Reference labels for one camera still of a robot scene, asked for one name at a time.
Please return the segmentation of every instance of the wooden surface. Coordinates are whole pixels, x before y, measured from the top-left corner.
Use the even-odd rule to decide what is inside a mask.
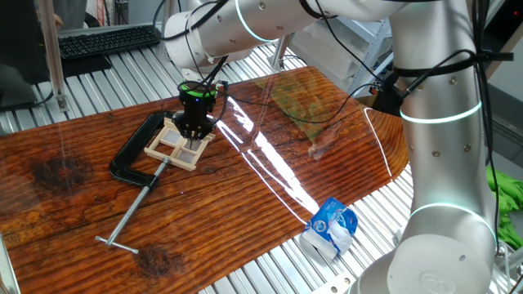
[[[230,93],[312,120],[330,117],[346,98],[313,68],[235,84]],[[140,192],[113,180],[108,166],[148,114],[181,109],[176,99],[0,137],[0,232],[21,291],[197,292],[300,233],[328,197],[351,204],[407,163],[400,120],[354,100],[320,125],[228,106],[198,168],[168,168],[117,239],[138,255],[95,241],[109,237]],[[133,167],[153,173],[158,165],[142,154]]]

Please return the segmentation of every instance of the metal pole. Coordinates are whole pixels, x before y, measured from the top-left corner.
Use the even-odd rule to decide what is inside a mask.
[[[101,242],[104,242],[105,244],[107,244],[107,240],[100,237],[100,236],[96,236],[95,237],[96,241],[101,241]],[[135,249],[135,248],[130,248],[129,246],[125,246],[125,245],[122,245],[122,244],[119,244],[119,243],[113,243],[114,246],[120,248],[120,249],[124,249],[124,250],[127,250],[127,251],[130,251],[134,254],[138,254],[138,249]]]
[[[276,51],[275,54],[270,57],[270,67],[275,71],[282,71],[284,70],[284,56],[285,51],[287,50],[287,47],[289,43],[291,42],[292,34],[289,34],[285,37],[282,37],[278,40],[278,44],[276,45]]]
[[[365,58],[363,59],[363,62],[370,68],[374,65],[374,62],[376,62],[376,59],[378,58],[378,53],[380,51],[380,47],[383,43],[383,40],[385,39],[386,35],[389,33],[391,29],[391,24],[389,23],[388,19],[385,19],[382,22],[382,25],[380,26],[378,33],[376,35],[376,39],[370,43],[369,49],[367,49],[367,54],[365,55]],[[349,90],[347,93],[352,93],[357,87],[361,86],[363,83],[363,79],[365,76],[369,74],[367,72],[367,69],[361,65],[358,68],[358,71],[354,75],[354,78],[352,79],[352,84],[349,87]]]
[[[42,22],[43,39],[46,45],[47,66],[51,74],[52,90],[60,111],[67,111],[65,100],[64,73],[58,47],[58,33],[56,32],[55,11],[52,0],[38,0],[38,11]]]
[[[165,158],[162,161],[162,164],[160,164],[160,166],[154,173],[154,177],[160,176],[160,174],[163,172],[163,170],[165,170],[165,167],[168,164],[169,164],[169,159]],[[129,222],[129,220],[132,217],[132,214],[134,214],[134,212],[137,210],[138,206],[140,206],[141,201],[145,198],[145,196],[149,193],[149,191],[150,191],[149,187],[144,187],[144,189],[142,189],[142,191],[140,192],[140,194],[138,195],[138,197],[136,198],[134,203],[131,205],[129,210],[127,210],[127,212],[123,216],[122,220],[118,223],[118,225],[116,226],[116,229],[114,229],[113,233],[110,235],[109,239],[105,243],[105,245],[107,247],[113,246],[114,240],[120,235],[120,233],[122,233],[123,227],[125,227],[125,225]]]

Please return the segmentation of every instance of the green object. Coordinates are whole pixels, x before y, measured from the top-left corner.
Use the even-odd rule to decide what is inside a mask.
[[[523,247],[523,238],[514,230],[508,213],[519,211],[523,208],[523,182],[514,180],[500,171],[496,171],[496,179],[498,180],[499,192],[498,238],[510,245],[514,250],[517,250]],[[492,194],[495,196],[494,177],[490,167],[487,167],[487,181]]]
[[[189,95],[191,95],[191,96],[193,96],[193,97],[199,97],[199,98],[202,98],[202,97],[203,97],[203,93],[200,93],[200,92],[197,92],[197,91],[190,91],[190,88],[189,88],[188,86],[186,86],[186,85],[181,85],[181,89],[184,90],[184,91],[186,91],[187,94],[189,94]],[[212,90],[212,91],[211,91],[211,94],[206,93],[206,94],[205,94],[205,97],[206,97],[206,98],[207,98],[207,97],[213,97],[213,96],[216,95],[216,93],[217,93],[217,90],[216,90],[216,89],[215,89],[215,90]]]

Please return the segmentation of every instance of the monitor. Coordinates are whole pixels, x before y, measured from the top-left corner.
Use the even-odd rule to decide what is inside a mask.
[[[31,83],[49,79],[34,0],[0,1],[0,40],[0,110],[31,106]]]

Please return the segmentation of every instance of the metal rod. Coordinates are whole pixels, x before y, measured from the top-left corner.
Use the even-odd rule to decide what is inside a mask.
[[[169,163],[169,159],[164,158],[162,161],[162,164],[160,164],[160,166],[154,173],[154,177],[158,177],[163,172],[163,170],[165,170],[165,167],[168,165],[168,163]],[[140,203],[145,198],[145,196],[149,193],[149,191],[150,191],[150,187],[144,187],[144,189],[141,190],[140,194],[138,195],[138,197],[136,198],[134,203],[131,205],[131,207],[129,207],[129,210],[127,210],[127,212],[123,216],[122,220],[118,223],[118,225],[114,229],[113,233],[110,235],[109,239],[105,243],[105,245],[107,247],[113,246],[114,240],[120,235],[120,233],[122,233],[123,227],[129,222],[129,220],[132,217],[132,214],[134,214],[134,212],[137,210],[138,206],[140,206]]]
[[[55,11],[52,6],[52,0],[38,0],[38,11],[42,22],[43,40],[46,45],[47,66],[51,75],[52,90],[58,101],[60,111],[66,111],[64,73],[58,47],[58,33],[56,32]]]
[[[279,39],[276,45],[275,54],[270,58],[270,67],[273,70],[280,71],[284,69],[284,55],[289,43],[291,42],[292,34]]]
[[[102,237],[100,237],[100,236],[96,236],[95,239],[96,239],[96,241],[101,241],[101,242],[107,244],[107,240],[102,238]],[[132,252],[134,254],[138,254],[138,249],[130,248],[130,247],[122,245],[120,243],[113,243],[113,245],[118,247],[118,248],[128,250],[128,251],[130,251],[130,252]]]

